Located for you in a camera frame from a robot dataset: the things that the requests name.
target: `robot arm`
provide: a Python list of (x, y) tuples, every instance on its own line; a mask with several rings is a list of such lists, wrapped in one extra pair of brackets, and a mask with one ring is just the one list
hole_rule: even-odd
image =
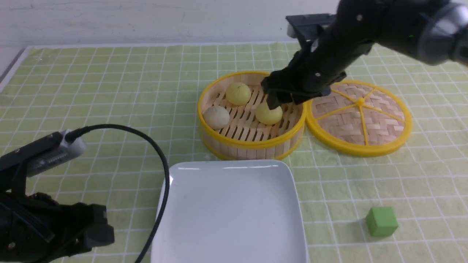
[(468, 7), (449, 0), (341, 0), (336, 15), (287, 20), (301, 50), (262, 81), (270, 109), (330, 94), (374, 43), (428, 65), (468, 65)]

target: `white plate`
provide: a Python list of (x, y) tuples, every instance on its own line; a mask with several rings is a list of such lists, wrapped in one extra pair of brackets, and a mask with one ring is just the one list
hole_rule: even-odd
[(184, 162), (170, 175), (152, 263), (307, 263), (296, 187), (283, 162)]

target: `green cube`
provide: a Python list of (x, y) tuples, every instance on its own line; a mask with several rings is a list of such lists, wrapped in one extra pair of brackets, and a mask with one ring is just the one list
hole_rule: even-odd
[(366, 216), (367, 228), (373, 237), (388, 237), (398, 228), (395, 213), (391, 207), (373, 207)]

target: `white wall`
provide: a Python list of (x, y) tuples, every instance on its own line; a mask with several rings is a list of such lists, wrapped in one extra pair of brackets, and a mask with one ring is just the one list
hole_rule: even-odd
[(286, 40), (286, 15), (338, 1), (0, 0), (0, 46)]

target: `yellow spoke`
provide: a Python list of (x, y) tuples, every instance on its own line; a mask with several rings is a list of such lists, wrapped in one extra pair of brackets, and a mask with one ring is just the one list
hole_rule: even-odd
[(350, 101), (356, 103), (356, 100), (355, 100), (355, 99), (349, 97), (348, 95), (346, 95), (346, 94), (344, 94), (344, 93), (342, 93), (342, 92), (339, 92), (339, 91), (337, 91), (337, 90), (335, 90), (335, 89), (333, 89), (333, 90), (331, 90), (331, 91), (333, 91), (333, 92), (335, 92), (335, 93), (337, 93), (337, 94), (340, 94), (341, 96), (347, 98), (348, 100), (350, 100)]
[(364, 111), (362, 110), (362, 106), (359, 106), (359, 113), (361, 114), (362, 132), (364, 133), (364, 144), (369, 145), (369, 138), (367, 137), (367, 127), (366, 122), (364, 121)]
[(352, 105), (348, 105), (348, 106), (346, 106), (346, 107), (342, 107), (342, 108), (333, 110), (333, 111), (331, 111), (331, 112), (329, 112), (329, 113), (327, 113), (327, 114), (325, 114), (325, 115), (323, 115), (323, 116), (318, 117), (317, 120), (319, 121), (319, 120), (321, 120), (321, 119), (323, 119), (323, 118), (326, 118), (326, 117), (328, 117), (328, 116), (330, 116), (330, 115), (333, 115), (333, 114), (335, 114), (335, 113), (337, 113), (337, 112), (340, 112), (340, 111), (342, 111), (342, 110), (352, 108), (352, 107), (354, 107), (354, 106), (355, 106), (355, 104), (352, 104)]
[(372, 92), (374, 92), (374, 91), (375, 91), (375, 88), (372, 88), (372, 90), (369, 91), (369, 92), (364, 96), (364, 100), (366, 100), (366, 99), (372, 94)]
[(390, 113), (388, 113), (388, 112), (384, 112), (384, 111), (382, 111), (382, 110), (376, 109), (376, 108), (371, 107), (371, 106), (368, 106), (368, 105), (363, 105), (363, 107), (368, 108), (368, 109), (371, 109), (371, 110), (374, 110), (374, 111), (377, 111), (377, 112), (380, 112), (380, 113), (382, 113), (382, 114), (385, 114), (385, 115), (387, 115), (387, 116), (389, 116), (389, 117), (391, 117), (391, 118), (393, 118), (393, 119), (395, 119), (395, 120), (397, 120), (397, 121), (406, 123), (403, 119), (401, 119), (401, 118), (399, 118), (399, 117), (397, 117), (397, 116), (395, 116), (395, 115), (392, 115), (392, 114), (390, 114)]

